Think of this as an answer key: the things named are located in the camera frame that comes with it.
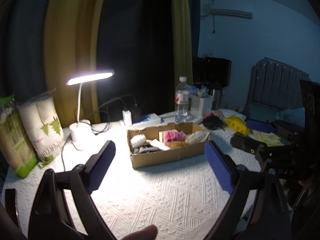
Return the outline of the operator hand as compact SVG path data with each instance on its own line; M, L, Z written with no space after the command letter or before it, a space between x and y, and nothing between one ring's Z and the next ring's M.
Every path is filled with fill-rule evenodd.
M143 230L133 232L125 237L122 240L154 240L158 234L158 229L155 225L150 225L144 228Z

